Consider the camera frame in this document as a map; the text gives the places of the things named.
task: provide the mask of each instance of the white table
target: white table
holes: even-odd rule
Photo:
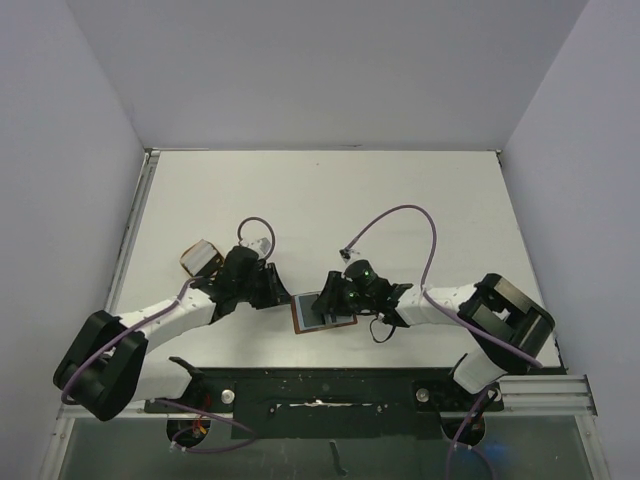
[[[186,279],[178,263],[182,252],[201,238],[228,251],[238,223],[251,215],[276,230],[272,261],[289,292],[320,290],[329,270],[344,268],[338,250],[377,214],[401,203],[418,204],[435,218],[439,242],[429,285],[461,285],[496,272],[540,301],[493,152],[163,151],[152,157],[151,169],[114,312],[176,294]],[[260,224],[245,232],[267,234]],[[430,242],[424,218],[403,211],[376,225],[357,249],[391,282],[416,283]],[[475,346],[466,330],[453,326],[399,329],[377,345],[367,318],[357,326],[295,335],[289,307],[241,305],[151,355],[177,355],[199,367],[451,367]],[[561,365],[553,339],[538,358],[546,367]]]

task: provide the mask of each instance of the gray wall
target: gray wall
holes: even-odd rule
[[[586,0],[68,0],[145,146],[483,150]]]
[[[51,378],[104,303],[142,160],[115,92],[63,0],[0,13],[0,465],[37,474]]]
[[[587,372],[616,480],[637,479],[640,3],[591,0],[504,154],[560,347]]]

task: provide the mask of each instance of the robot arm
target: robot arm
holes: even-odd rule
[[[239,302],[256,309],[289,303],[275,265],[264,258],[269,248],[267,239],[234,247],[213,279],[196,278],[175,298],[118,316],[94,313],[58,366],[54,384],[103,421],[136,400],[186,396],[188,404],[197,404],[197,369],[177,357],[145,362],[145,356],[220,320]]]
[[[377,315],[393,327],[470,327],[478,348],[461,359],[453,375],[469,393],[480,392],[503,375],[526,374],[531,367],[527,358],[535,359],[555,327],[549,313],[500,275],[487,274],[475,285],[425,291],[418,285],[391,284],[358,254],[341,254],[347,261],[344,274],[329,272],[313,310]]]

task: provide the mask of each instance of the metal frame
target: metal frame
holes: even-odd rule
[[[131,212],[106,300],[105,308],[107,310],[113,309],[120,297],[160,153],[160,150],[155,149],[145,151]],[[597,415],[597,411],[586,376],[504,377],[500,380],[500,386],[505,410],[503,412],[487,412],[485,415],[574,416],[593,478],[595,480],[610,480],[604,452],[595,429],[593,416]],[[194,415],[188,413],[149,414],[145,413],[143,408],[143,402],[133,403],[118,417],[138,419],[194,418]],[[221,415],[232,418],[232,414]],[[63,406],[60,409],[49,449],[40,469],[39,478],[41,480],[56,480],[59,477],[75,419],[91,417],[92,415],[82,407]]]

